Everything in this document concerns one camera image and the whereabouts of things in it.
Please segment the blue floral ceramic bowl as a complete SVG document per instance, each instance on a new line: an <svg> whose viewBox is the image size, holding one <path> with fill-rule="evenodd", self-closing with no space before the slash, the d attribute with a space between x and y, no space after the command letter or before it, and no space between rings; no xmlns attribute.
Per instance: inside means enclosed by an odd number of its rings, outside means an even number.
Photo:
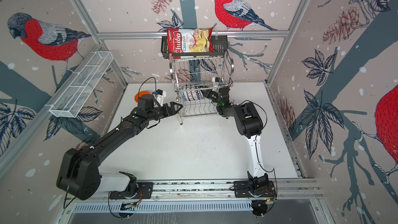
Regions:
<svg viewBox="0 0 398 224"><path fill-rule="evenodd" d="M186 90L182 90L181 94L182 94L183 100L184 100L185 102L190 101L190 100L189 100L189 97L188 97L188 95L187 95L187 91L186 91Z"/></svg>

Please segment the orange plastic bowl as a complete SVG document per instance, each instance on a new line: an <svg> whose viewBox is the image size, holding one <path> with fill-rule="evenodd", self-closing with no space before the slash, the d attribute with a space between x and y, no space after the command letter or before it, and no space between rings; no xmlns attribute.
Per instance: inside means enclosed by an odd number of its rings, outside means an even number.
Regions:
<svg viewBox="0 0 398 224"><path fill-rule="evenodd" d="M149 91L140 91L139 93L137 93L134 97L134 100L136 103L138 103L138 99L143 96L143 95L147 95L147 94L151 94L151 92Z"/></svg>

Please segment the white brown patterned bowl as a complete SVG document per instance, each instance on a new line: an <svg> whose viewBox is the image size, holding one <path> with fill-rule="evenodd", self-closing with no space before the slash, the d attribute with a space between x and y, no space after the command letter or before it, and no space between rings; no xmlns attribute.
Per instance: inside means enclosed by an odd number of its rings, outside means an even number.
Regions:
<svg viewBox="0 0 398 224"><path fill-rule="evenodd" d="M193 96L195 101L197 101L199 99L198 95L197 95L197 92L195 90L192 91L192 96Z"/></svg>

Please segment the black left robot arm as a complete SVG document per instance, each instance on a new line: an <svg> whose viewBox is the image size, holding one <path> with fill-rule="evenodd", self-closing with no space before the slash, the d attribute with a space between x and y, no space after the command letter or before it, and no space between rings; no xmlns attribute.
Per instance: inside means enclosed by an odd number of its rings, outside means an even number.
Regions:
<svg viewBox="0 0 398 224"><path fill-rule="evenodd" d="M134 181L129 173L116 175L121 181L116 183L113 177L100 174L101 163L124 142L137 136L149 127L150 121L176 115L183 105L171 102L161 105L154 95L145 94L138 99L138 106L122 121L91 146L81 149L71 148L62 159L56 186L80 200L87 200L96 192L125 191Z"/></svg>

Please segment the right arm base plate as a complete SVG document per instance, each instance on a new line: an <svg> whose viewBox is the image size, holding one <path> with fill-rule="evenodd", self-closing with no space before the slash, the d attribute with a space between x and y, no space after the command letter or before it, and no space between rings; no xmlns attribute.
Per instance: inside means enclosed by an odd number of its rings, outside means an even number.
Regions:
<svg viewBox="0 0 398 224"><path fill-rule="evenodd" d="M269 180L267 184L250 186L247 181L234 181L234 195L236 198L275 198L277 196L274 182Z"/></svg>

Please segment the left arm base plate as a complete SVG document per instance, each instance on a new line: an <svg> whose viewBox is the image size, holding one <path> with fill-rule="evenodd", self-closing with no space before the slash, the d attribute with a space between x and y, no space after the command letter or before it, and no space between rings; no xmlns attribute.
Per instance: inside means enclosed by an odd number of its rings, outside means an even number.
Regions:
<svg viewBox="0 0 398 224"><path fill-rule="evenodd" d="M128 186L125 191L110 192L110 200L146 200L152 195L153 182L137 182L135 186Z"/></svg>

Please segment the stainless steel dish rack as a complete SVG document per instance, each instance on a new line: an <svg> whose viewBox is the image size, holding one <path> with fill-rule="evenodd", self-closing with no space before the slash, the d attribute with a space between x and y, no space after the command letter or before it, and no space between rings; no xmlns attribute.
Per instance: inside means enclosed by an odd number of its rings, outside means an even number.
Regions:
<svg viewBox="0 0 398 224"><path fill-rule="evenodd" d="M185 102L182 90L197 91L211 89L218 91L222 87L232 87L234 74L234 61L227 51L224 52L197 52L197 53L170 53L170 81L174 87L176 101L183 105L177 114L178 121L183 124L183 119L189 117L202 117L218 114L211 100ZM213 77L222 80L220 84L212 82Z"/></svg>

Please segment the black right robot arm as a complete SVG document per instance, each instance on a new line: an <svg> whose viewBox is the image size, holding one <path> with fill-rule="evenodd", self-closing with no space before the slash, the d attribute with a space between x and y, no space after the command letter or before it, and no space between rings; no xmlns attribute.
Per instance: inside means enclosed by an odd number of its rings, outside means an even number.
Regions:
<svg viewBox="0 0 398 224"><path fill-rule="evenodd" d="M203 95L216 105L220 116L233 117L239 134L246 138L249 150L247 184L251 194L259 196L269 186L261 155L261 133L264 124L253 102L246 100L240 104L233 104L229 100L229 91L227 87L218 91L209 89L205 90Z"/></svg>

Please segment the red patterned ceramic bowl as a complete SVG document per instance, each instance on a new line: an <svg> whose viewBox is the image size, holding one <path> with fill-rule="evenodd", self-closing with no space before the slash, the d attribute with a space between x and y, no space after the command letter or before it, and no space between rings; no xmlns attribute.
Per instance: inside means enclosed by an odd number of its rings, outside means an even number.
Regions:
<svg viewBox="0 0 398 224"><path fill-rule="evenodd" d="M187 96L188 96L188 98L189 98L189 101L194 101L194 98L193 98L193 96L192 96L192 91L188 90L188 91L187 91Z"/></svg>

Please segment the blue geometric upturned bowl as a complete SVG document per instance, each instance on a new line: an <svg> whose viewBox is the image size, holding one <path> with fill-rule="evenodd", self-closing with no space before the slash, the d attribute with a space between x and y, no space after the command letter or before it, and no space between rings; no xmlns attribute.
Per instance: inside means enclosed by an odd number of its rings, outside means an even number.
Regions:
<svg viewBox="0 0 398 224"><path fill-rule="evenodd" d="M203 93L202 93L201 90L197 90L197 96L198 96L199 100L203 100L204 99L204 96L203 96Z"/></svg>

